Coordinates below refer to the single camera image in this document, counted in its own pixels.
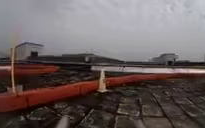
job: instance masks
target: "traffic cone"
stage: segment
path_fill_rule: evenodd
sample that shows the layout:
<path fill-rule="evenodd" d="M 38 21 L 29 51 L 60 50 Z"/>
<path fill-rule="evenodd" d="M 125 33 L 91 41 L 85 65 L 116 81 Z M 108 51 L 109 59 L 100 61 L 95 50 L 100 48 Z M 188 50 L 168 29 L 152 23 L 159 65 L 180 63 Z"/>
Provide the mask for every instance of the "traffic cone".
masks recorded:
<path fill-rule="evenodd" d="M 97 90 L 98 92 L 106 92 L 106 79 L 105 79 L 105 72 L 104 69 L 101 70 L 100 72 L 100 80 L 99 80 L 99 88 Z"/>

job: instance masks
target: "rooftop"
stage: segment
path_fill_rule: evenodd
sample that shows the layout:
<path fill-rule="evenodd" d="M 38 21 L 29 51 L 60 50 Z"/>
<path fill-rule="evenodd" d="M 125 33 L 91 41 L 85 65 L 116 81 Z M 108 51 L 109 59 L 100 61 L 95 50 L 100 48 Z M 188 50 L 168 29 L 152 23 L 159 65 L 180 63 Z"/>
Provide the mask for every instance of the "rooftop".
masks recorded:
<path fill-rule="evenodd" d="M 1 113 L 0 127 L 54 128 L 64 115 L 70 128 L 205 128 L 205 78 L 131 83 L 106 93 Z"/>
<path fill-rule="evenodd" d="M 43 46 L 44 46 L 44 45 L 42 45 L 42 44 L 36 44 L 36 43 L 31 43 L 31 42 L 24 42 L 24 43 L 22 43 L 22 44 L 17 45 L 16 48 L 17 48 L 17 47 L 20 47 L 20 46 L 23 46 L 23 45 L 26 45 L 26 44 L 36 45 L 36 46 L 40 46 L 40 47 L 43 47 Z"/>

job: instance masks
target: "cloud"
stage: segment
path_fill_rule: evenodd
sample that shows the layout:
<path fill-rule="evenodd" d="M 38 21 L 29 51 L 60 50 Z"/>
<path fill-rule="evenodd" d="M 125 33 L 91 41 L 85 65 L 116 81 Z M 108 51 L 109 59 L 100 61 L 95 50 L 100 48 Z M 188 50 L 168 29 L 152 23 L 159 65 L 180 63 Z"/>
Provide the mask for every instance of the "cloud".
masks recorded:
<path fill-rule="evenodd" d="M 148 60 L 165 52 L 203 60 L 205 0 L 0 0 L 0 51 L 20 41 L 46 54 L 85 52 Z"/>

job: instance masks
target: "orange barrier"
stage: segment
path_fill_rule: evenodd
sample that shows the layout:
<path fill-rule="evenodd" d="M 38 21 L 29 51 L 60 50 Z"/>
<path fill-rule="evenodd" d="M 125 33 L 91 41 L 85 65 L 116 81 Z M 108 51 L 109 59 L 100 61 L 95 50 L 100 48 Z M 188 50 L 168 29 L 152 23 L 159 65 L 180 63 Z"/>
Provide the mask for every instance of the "orange barrier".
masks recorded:
<path fill-rule="evenodd" d="M 205 77 L 205 74 L 152 74 L 130 75 L 107 78 L 108 87 L 120 86 L 120 84 L 137 82 L 142 80 L 162 80 L 167 78 Z M 74 97 L 92 92 L 98 89 L 98 81 L 79 82 L 62 85 L 54 88 L 28 90 L 15 94 L 0 94 L 0 112 L 25 109 L 31 106 L 45 104 L 59 99 Z"/>
<path fill-rule="evenodd" d="M 15 75 L 34 75 L 56 72 L 58 67 L 46 65 L 15 65 Z M 10 75 L 10 70 L 0 70 L 0 76 Z"/>

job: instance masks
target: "white building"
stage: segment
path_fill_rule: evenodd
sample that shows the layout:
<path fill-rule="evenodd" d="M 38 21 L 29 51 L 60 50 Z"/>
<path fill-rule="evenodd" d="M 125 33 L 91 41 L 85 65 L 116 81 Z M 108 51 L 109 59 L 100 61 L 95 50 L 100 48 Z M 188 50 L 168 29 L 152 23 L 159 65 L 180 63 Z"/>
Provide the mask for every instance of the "white building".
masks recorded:
<path fill-rule="evenodd" d="M 43 53 L 44 45 L 24 42 L 15 48 L 16 60 L 25 60 L 28 57 L 37 57 Z"/>
<path fill-rule="evenodd" d="M 158 63 L 158 64 L 165 64 L 165 65 L 174 65 L 176 60 L 178 59 L 178 56 L 174 53 L 165 53 L 160 55 L 159 57 L 154 57 L 152 59 L 152 62 Z"/>

